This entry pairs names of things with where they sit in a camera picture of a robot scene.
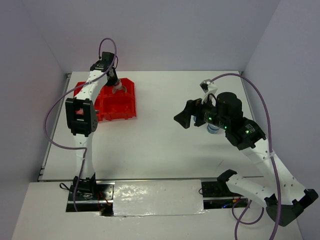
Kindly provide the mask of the large clear tape roll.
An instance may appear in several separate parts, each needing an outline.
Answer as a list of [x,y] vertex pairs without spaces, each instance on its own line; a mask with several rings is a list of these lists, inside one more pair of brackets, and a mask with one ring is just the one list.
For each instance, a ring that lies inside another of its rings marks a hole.
[[127,92],[127,88],[122,84],[121,79],[117,80],[117,83],[112,88],[112,93],[115,94],[118,91],[123,91],[124,93]]

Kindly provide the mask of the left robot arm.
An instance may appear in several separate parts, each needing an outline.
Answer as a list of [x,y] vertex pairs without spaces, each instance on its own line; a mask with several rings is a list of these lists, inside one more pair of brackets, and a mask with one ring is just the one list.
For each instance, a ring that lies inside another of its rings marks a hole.
[[116,56],[103,52],[99,60],[90,67],[85,85],[72,98],[65,100],[67,127],[70,129],[77,150],[76,172],[72,189],[76,189],[86,199],[97,196],[95,170],[92,161],[93,134],[98,127],[98,117],[94,108],[95,101],[104,86],[115,86],[119,80],[115,71]]

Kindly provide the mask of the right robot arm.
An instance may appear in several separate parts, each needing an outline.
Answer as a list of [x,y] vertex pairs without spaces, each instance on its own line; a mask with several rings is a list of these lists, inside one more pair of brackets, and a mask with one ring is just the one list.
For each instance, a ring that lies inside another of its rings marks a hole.
[[197,127],[211,124],[224,130],[227,140],[248,157],[268,181],[268,186],[262,186],[228,169],[217,178],[217,190],[221,195],[240,194],[265,208],[273,221],[280,209],[278,224],[281,227],[293,222],[319,197],[314,189],[299,183],[269,150],[265,133],[255,121],[243,116],[242,102],[234,93],[220,93],[215,104],[201,98],[188,100],[183,111],[173,119],[188,129],[192,117],[196,118]]

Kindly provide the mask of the red compartment bin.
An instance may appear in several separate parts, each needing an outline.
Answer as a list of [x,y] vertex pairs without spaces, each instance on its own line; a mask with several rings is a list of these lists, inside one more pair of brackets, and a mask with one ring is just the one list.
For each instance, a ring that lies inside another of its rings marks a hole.
[[[96,117],[94,118],[94,124],[107,120],[117,119],[130,119],[136,117],[136,97],[135,97],[135,84],[128,78],[121,78],[120,83],[122,89],[114,90],[113,86],[107,86],[107,77],[103,76],[102,83],[95,81],[94,84],[101,87],[100,93],[94,102],[94,110]],[[66,120],[67,125],[70,128],[73,121],[84,121],[84,110],[81,104],[82,101],[73,101],[68,98],[65,100]]]

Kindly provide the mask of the silver foil sheet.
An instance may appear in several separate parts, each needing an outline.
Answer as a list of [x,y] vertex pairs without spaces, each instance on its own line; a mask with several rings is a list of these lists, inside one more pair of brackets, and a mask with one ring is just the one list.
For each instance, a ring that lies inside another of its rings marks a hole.
[[201,181],[117,181],[113,192],[113,215],[121,217],[187,216],[203,214]]

